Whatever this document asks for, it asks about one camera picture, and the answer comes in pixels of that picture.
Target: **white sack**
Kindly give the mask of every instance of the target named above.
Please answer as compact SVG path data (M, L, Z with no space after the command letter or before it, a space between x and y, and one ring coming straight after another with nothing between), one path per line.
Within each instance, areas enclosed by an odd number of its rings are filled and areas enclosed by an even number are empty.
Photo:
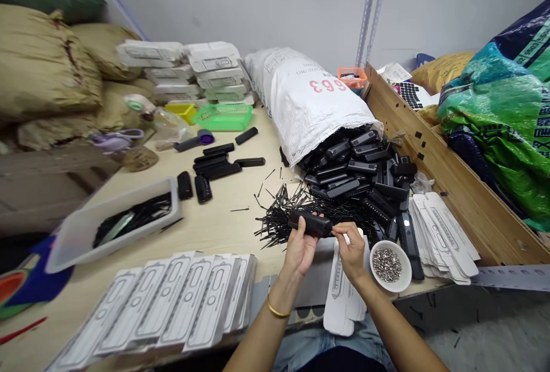
M291 48L270 48L245 57L254 90L275 123L291 170L340 127L384 126L367 104L318 63Z

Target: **wooden table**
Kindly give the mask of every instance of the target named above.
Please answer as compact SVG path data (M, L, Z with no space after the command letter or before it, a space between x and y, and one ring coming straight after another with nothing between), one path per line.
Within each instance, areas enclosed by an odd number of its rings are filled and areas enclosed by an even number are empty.
M0 346L0 372L28 371L42 372L54 357L64 348L81 324L93 311L105 293L117 271L142 266L148 260L170 257L173 253L187 250L201 250L205 254L252 253L258 258L256 281L266 275L279 273L284 261L284 245L262 249L254 232L261 223L254 218L262 217L265 211L256 203L253 194L258 194L263 183L259 200L262 206L269 207L273 198L266 189L275 194L283 183L296 184L298 180L289 169L282 168L279 154L279 141L275 127L262 108L254 109L250 127L255 126L259 134L241 146L235 145L230 160L238 158L264 157L263 167L248 167L238 174L212 182L213 199L199 205L193 197L180 203L184 219L163 233L151 234L124 249L98 261L78 265L74 274L52 302L32 306L23 313L0 323L0 336L19 330L38 319L48 319L35 330L24 333ZM216 132L214 145L234 142L239 133ZM117 196L126 190L147 185L166 176L176 177L188 170L191 175L193 159L202 155L202 147L178 153L175 150L159 152L160 161L149 170L129 173L125 169L116 173L89 201L89 204ZM234 209L249 210L230 212ZM442 279L426 278L423 282L413 282L398 297L426 293L448 285ZM109 357L95 364L89 370L132 370L150 363L151 354L146 357L121 360ZM155 353L159 358L164 353Z

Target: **floor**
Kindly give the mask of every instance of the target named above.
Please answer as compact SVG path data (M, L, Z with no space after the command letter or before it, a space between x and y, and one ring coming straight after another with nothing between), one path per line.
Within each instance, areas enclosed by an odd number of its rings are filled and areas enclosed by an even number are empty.
M395 306L451 371L549 372L550 293L449 287Z

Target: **green basket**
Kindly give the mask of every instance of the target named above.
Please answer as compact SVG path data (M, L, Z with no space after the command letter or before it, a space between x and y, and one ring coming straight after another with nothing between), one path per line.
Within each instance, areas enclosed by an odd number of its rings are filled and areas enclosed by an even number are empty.
M207 105L193 117L193 123L210 131L243 131L252 120L251 105Z

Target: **metal screw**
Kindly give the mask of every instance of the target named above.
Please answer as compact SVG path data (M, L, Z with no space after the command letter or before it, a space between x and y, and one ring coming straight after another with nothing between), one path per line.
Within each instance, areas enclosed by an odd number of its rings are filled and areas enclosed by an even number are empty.
M378 277L388 283L398 281L401 276L401 262L391 249L377 249L372 257L372 266Z

